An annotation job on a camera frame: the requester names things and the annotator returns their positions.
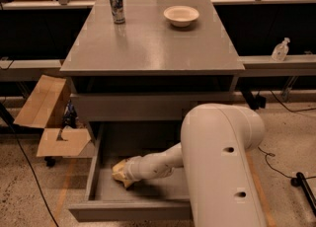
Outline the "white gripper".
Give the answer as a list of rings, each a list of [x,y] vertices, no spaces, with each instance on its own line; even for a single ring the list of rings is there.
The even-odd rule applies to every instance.
[[[123,173],[128,180],[140,181],[146,178],[146,172],[142,165],[143,158],[141,156],[135,156],[127,158],[123,167]]]

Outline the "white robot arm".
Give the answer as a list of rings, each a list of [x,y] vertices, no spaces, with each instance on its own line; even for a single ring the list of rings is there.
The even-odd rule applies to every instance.
[[[184,118],[180,144],[130,158],[123,173],[149,180],[183,166],[196,227],[267,227],[245,154],[264,135],[261,117],[248,108],[200,105]]]

